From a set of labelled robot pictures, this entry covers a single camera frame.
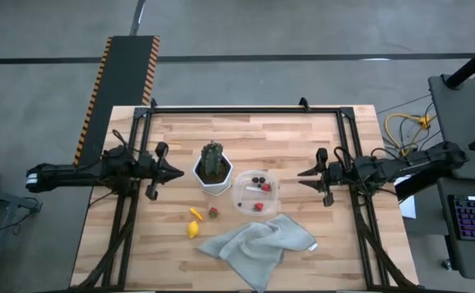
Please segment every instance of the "yellow pepper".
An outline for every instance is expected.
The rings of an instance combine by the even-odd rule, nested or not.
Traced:
[[[190,209],[190,212],[191,212],[195,217],[197,217],[200,221],[203,221],[202,215],[200,215],[199,212],[196,211],[196,209],[191,208],[191,209]]]

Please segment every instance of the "towel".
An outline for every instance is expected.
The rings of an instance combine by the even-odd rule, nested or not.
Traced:
[[[264,292],[270,274],[283,259],[285,249],[315,248],[316,240],[285,215],[264,223],[251,222],[207,240],[198,249],[216,259],[226,260],[254,290]]]

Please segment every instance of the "small fruit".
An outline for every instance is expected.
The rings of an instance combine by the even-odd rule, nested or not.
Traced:
[[[195,217],[197,217],[198,220],[203,221],[202,215],[200,215],[199,212],[196,211],[195,208],[191,208],[191,209],[190,209],[190,212],[191,212]]]
[[[218,212],[218,209],[217,209],[217,208],[211,208],[211,209],[208,211],[208,216],[209,216],[211,219],[217,218],[219,214],[220,214],[220,212]]]
[[[263,186],[261,186],[261,189],[267,192],[270,191],[270,184],[264,183]]]
[[[189,234],[189,238],[192,239],[199,233],[199,225],[197,221],[191,221],[187,226],[187,233]]]
[[[261,212],[261,210],[263,209],[263,204],[262,203],[256,203],[254,204],[254,210],[256,212]]]

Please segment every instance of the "wooden table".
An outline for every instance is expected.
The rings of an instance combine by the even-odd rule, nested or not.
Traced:
[[[125,139],[129,138],[133,109],[113,108],[105,149],[120,144],[111,133],[113,129],[120,131]],[[354,106],[354,109],[363,153],[383,147],[374,107]],[[335,115],[167,114],[153,115],[151,125],[147,149],[154,150],[157,142],[166,142],[170,148],[168,162],[184,170],[185,176],[159,186],[159,197],[154,202],[144,195],[145,188],[141,189],[126,290],[250,290],[224,261],[214,260],[196,250],[212,236],[250,221],[271,218],[241,214],[233,208],[231,189],[219,197],[200,190],[191,170],[203,145],[212,139],[223,144],[224,153],[234,166],[233,178],[251,169],[268,170],[279,178],[278,212],[292,217],[315,236],[319,244],[314,251],[287,251],[283,263],[270,278],[268,290],[365,288],[347,187],[334,187],[335,204],[325,208],[322,194],[297,183],[297,173],[315,164],[318,147],[331,150],[340,145]],[[149,182],[144,181],[142,186],[147,184]],[[106,188],[96,187],[91,200],[107,192]],[[116,197],[110,196],[89,210],[72,285],[89,274],[107,249],[115,202]],[[406,277],[417,282],[396,197],[381,192],[374,197],[374,205],[384,248]],[[215,220],[206,216],[210,207],[220,210]],[[200,222],[199,236],[194,239],[188,239],[186,233],[187,224],[194,220],[189,208],[196,208],[206,216]],[[373,252],[370,259],[377,280]],[[113,280],[117,276],[117,261]]]

